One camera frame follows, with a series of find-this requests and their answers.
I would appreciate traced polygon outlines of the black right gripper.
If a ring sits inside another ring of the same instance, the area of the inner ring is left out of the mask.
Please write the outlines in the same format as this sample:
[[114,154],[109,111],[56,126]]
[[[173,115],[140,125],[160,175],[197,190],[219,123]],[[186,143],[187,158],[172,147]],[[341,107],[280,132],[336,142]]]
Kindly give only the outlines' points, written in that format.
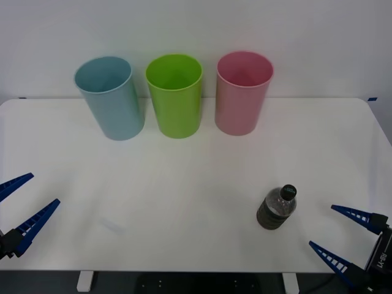
[[388,217],[339,205],[332,205],[331,209],[379,235],[365,270],[313,241],[309,241],[310,247],[349,289],[361,290],[368,286],[371,293],[391,293],[391,228],[387,224]]

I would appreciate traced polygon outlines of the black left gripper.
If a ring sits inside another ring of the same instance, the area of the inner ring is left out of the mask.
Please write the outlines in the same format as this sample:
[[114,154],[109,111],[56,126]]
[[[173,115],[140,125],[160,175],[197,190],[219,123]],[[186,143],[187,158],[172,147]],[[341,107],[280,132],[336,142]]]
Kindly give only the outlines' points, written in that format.
[[[33,177],[34,175],[32,173],[27,173],[2,183],[0,186],[0,202]],[[1,259],[4,257],[12,258],[14,255],[21,257],[59,204],[59,199],[55,199],[18,227],[11,229],[6,234],[1,233]]]

